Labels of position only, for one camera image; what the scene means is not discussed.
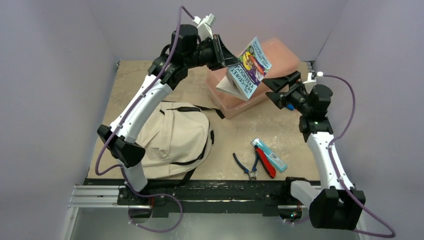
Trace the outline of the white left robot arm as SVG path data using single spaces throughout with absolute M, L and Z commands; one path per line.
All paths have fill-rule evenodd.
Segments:
M 232 67 L 240 59 L 231 53 L 219 34 L 202 37 L 199 28 L 191 24 L 179 24 L 171 34 L 171 41 L 147 70 L 138 92 L 123 112 L 109 125 L 101 124 L 97 135 L 103 142 L 98 154 L 105 150 L 117 159 L 117 167 L 131 189 L 129 197 L 138 205 L 146 203 L 149 191 L 142 160 L 146 151 L 137 142 L 137 136 L 161 103 L 188 76 L 189 69 L 207 66 L 211 71 Z

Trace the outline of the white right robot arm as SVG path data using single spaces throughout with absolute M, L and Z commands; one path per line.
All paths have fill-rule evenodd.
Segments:
M 299 200 L 308 209 L 310 222 L 317 229 L 354 230 L 366 197 L 347 177 L 335 146 L 334 131 L 327 117 L 332 90 L 316 84 L 310 90 L 295 71 L 287 76 L 265 78 L 267 97 L 282 109 L 291 104 L 299 113 L 299 131 L 312 152 L 321 189 L 301 177 L 287 177 L 280 196 L 288 204 Z

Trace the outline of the beige canvas backpack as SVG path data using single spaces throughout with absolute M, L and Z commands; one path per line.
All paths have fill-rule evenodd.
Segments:
M 201 165 L 215 143 L 206 111 L 217 108 L 187 102 L 161 102 L 141 128 L 136 143 L 145 149 L 141 163 L 147 180 L 164 180 L 188 174 Z

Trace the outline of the teal pencil pack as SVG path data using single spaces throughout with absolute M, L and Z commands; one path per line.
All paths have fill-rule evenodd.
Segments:
M 261 139 L 256 137 L 251 141 L 253 146 L 259 147 L 267 157 L 268 161 L 272 164 L 272 166 L 278 170 L 280 173 L 284 172 L 288 166 L 287 164 L 277 156 Z

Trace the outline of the light blue treehouse book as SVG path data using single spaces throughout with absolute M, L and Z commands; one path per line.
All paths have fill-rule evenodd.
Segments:
M 249 101 L 272 67 L 255 37 L 238 57 L 240 63 L 226 69 L 216 90 Z

